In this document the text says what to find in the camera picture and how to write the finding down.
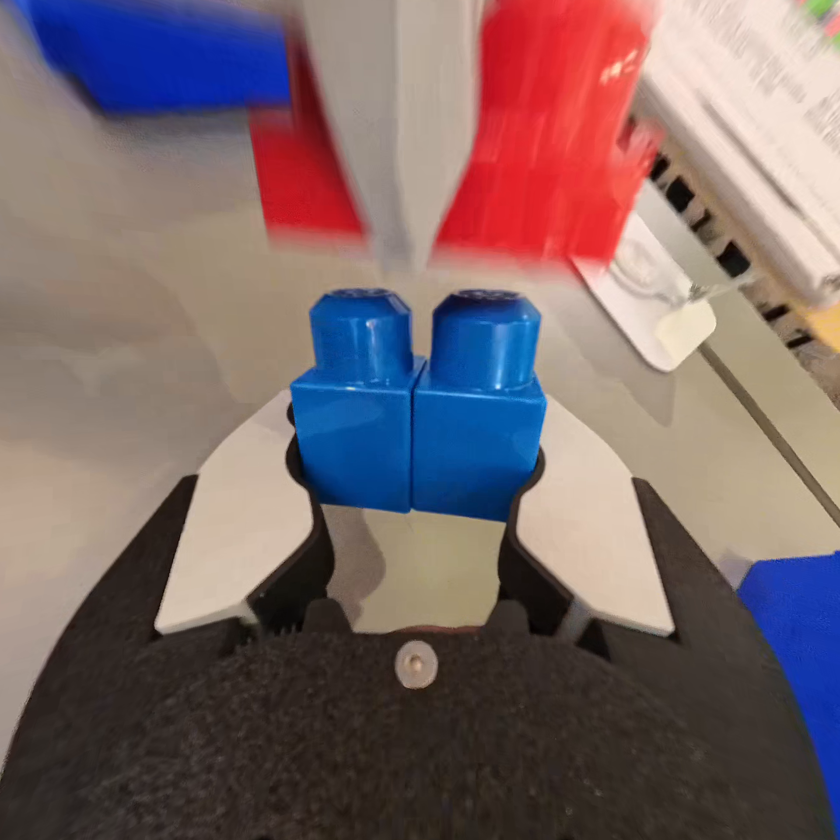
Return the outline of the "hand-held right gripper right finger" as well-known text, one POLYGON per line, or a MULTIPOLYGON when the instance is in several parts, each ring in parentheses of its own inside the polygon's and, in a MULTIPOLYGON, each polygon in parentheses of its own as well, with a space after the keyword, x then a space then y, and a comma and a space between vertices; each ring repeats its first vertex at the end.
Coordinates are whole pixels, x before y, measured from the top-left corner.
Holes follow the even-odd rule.
POLYGON ((631 471, 557 401, 511 505, 499 583, 533 632, 569 644, 594 621, 657 637, 676 630, 631 471))

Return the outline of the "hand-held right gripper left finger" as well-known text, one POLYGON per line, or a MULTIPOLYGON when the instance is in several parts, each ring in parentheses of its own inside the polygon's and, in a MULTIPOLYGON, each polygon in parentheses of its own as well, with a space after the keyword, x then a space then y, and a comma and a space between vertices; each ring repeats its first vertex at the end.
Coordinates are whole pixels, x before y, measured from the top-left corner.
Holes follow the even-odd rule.
POLYGON ((199 469, 154 628, 298 627, 333 571, 322 508, 302 476, 291 393, 280 392, 199 469))

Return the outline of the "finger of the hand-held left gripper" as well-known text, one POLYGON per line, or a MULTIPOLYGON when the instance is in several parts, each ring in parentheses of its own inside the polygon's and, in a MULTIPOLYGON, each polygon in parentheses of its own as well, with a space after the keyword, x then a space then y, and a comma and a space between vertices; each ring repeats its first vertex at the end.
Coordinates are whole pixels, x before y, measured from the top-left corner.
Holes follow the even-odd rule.
POLYGON ((485 5, 301 4, 344 180, 383 267, 425 270, 463 179, 477 132, 485 5))

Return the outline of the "blue single-stud toy block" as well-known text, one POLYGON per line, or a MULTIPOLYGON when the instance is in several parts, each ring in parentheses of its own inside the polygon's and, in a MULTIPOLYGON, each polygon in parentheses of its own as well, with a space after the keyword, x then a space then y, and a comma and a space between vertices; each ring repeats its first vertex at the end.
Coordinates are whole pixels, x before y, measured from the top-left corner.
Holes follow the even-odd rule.
POLYGON ((413 392, 413 509, 508 519, 547 409, 534 370, 540 325, 512 290, 459 290, 438 304, 413 392))

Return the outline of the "red toy block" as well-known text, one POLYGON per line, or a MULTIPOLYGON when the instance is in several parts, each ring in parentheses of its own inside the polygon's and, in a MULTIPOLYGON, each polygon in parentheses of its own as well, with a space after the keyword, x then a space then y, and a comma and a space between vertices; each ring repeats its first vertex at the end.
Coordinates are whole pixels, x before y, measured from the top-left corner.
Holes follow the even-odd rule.
MULTIPOLYGON (((290 111, 248 116, 266 227, 348 242, 378 260, 324 115, 301 4, 290 111)), ((458 251, 606 263, 662 137, 629 115, 661 3, 485 4, 476 138, 429 259, 458 251)))

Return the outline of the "blue plastic storage bin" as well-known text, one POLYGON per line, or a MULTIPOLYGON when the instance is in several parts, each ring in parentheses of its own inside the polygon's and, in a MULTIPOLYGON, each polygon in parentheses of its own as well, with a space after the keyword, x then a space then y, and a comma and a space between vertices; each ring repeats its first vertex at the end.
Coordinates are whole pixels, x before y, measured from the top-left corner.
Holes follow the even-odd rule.
POLYGON ((799 703, 839 807, 839 552, 755 563, 738 587, 799 703))
POLYGON ((3 2, 46 64, 98 108, 156 114, 291 105, 278 17, 230 2, 3 2))

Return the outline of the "grey desk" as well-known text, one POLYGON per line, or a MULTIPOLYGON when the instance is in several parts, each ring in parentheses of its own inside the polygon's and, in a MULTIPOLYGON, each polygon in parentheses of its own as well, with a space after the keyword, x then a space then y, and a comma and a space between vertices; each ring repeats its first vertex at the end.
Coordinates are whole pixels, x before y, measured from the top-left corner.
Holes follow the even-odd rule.
POLYGON ((324 291, 431 311, 466 287, 542 313, 546 393, 715 563, 838 551, 838 412, 739 294, 673 374, 573 279, 393 274, 266 234, 242 113, 111 122, 2 4, 2 758, 58 636, 174 485, 312 362, 324 291))

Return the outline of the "white stand with wooden board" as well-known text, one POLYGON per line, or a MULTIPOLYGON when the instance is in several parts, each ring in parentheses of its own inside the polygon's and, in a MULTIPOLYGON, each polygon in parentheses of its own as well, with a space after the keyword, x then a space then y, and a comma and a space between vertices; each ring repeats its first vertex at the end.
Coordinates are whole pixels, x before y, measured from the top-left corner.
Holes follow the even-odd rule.
MULTIPOLYGON (((838 2, 798 2, 838 49, 838 2)), ((721 257, 735 249, 733 279, 691 280, 677 267, 662 234, 628 219, 609 266, 577 259, 585 285, 648 365, 671 372, 706 341, 717 322, 710 299, 756 279, 782 286, 809 319, 838 304, 838 217, 809 214, 793 203, 712 111, 697 79, 668 59, 654 33, 633 102, 633 116, 665 130, 668 171, 685 182, 701 241, 721 257)))

